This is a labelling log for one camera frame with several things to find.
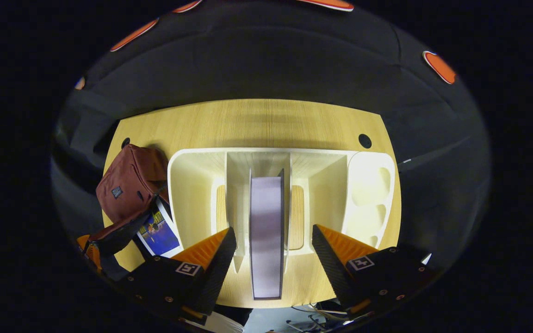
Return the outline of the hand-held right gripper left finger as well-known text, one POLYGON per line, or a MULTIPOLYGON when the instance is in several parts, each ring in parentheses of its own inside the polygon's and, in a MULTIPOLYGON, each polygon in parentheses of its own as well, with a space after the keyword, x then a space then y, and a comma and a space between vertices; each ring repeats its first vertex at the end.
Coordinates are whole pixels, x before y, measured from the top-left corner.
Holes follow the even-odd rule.
POLYGON ((204 324, 216 305, 237 247, 232 227, 177 255, 154 256, 124 278, 124 293, 166 320, 204 324))

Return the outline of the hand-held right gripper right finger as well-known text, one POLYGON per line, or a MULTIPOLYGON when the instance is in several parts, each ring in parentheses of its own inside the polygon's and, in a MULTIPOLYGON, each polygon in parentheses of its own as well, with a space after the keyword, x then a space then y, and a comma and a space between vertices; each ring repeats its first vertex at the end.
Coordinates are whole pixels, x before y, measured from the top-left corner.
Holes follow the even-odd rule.
POLYGON ((439 276, 412 245, 375 249, 323 225, 313 226, 311 241, 350 320, 387 314, 439 276))

